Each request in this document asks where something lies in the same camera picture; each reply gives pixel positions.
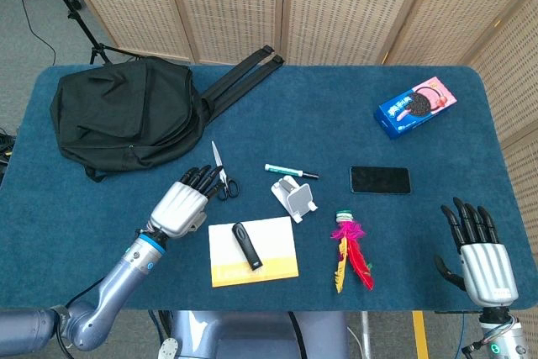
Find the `scissors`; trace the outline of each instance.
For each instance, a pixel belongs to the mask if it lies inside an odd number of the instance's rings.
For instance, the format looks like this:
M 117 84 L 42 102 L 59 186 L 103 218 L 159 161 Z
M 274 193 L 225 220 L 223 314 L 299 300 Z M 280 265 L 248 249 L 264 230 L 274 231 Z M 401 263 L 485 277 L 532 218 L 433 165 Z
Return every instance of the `scissors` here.
M 215 156 L 215 162 L 217 163 L 217 166 L 222 166 L 222 160 L 220 160 L 220 154 L 217 150 L 215 142 L 211 141 L 211 146 L 213 147 L 213 154 Z M 219 199 L 221 201 L 225 201 L 228 198 L 235 198 L 239 195 L 239 185 L 237 185 L 237 182 L 235 182 L 234 179 L 229 178 L 226 175 L 224 168 L 220 171 L 219 178 L 220 181 L 224 183 L 224 188 L 222 188 L 222 191 L 219 192 Z

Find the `oreo box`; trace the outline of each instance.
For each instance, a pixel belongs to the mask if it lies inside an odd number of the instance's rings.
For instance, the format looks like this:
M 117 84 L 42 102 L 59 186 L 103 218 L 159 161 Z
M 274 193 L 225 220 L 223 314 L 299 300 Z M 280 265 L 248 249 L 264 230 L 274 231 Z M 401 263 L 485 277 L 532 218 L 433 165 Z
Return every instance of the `oreo box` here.
M 374 118 L 391 139 L 409 132 L 445 111 L 456 98 L 437 77 L 403 92 L 377 107 Z

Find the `yellow paper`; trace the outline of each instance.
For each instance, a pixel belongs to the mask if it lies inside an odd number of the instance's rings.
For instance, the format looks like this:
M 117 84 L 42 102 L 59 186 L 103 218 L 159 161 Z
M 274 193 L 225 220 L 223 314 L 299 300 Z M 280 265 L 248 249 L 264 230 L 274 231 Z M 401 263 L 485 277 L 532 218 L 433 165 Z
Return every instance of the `yellow paper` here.
M 241 223 L 263 265 L 255 271 L 251 270 L 232 233 L 233 223 L 209 226 L 211 283 L 214 288 L 298 277 L 289 216 Z
M 347 239 L 344 237 L 338 245 L 342 259 L 338 261 L 338 269 L 335 272 L 336 291 L 340 293 L 344 288 L 345 262 L 347 261 Z

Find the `blue tablecloth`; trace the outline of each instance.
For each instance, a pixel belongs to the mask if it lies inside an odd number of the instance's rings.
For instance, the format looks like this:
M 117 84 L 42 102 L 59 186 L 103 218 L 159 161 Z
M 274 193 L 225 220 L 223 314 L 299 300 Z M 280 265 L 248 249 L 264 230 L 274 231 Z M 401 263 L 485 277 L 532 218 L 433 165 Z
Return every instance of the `blue tablecloth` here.
M 206 129 L 179 160 L 102 183 L 60 155 L 49 106 L 60 77 L 89 66 L 58 66 L 38 78 L 0 188 L 0 307 L 64 303 L 106 274 L 143 227 L 164 192 L 189 167 L 213 163 L 215 140 L 239 198 L 211 201 L 195 234 L 169 251 L 127 307 L 217 310 L 475 309 L 465 293 L 436 272 L 440 253 L 459 271 L 449 227 L 440 212 L 453 196 L 489 208 L 512 259 L 520 298 L 533 305 L 538 277 L 499 149 L 479 76 L 460 66 L 284 66 Z M 226 66 L 194 66 L 197 89 Z M 397 140 L 372 117 L 376 106 L 438 76 L 458 103 Z M 299 277 L 212 288 L 208 224 L 285 214 L 265 163 L 318 172 L 309 181 L 316 212 L 293 225 Z M 350 193 L 349 167 L 408 167 L 408 196 Z M 367 236 L 361 248 L 376 281 L 367 291 L 348 265 L 335 291 L 335 212 L 351 209 Z

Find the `smartphone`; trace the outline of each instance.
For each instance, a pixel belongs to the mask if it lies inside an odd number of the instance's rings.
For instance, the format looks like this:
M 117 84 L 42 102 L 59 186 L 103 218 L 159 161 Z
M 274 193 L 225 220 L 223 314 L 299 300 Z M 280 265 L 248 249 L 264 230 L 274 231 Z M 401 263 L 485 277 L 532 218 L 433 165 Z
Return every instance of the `smartphone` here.
M 353 166 L 350 183 L 353 193 L 411 193 L 407 168 Z

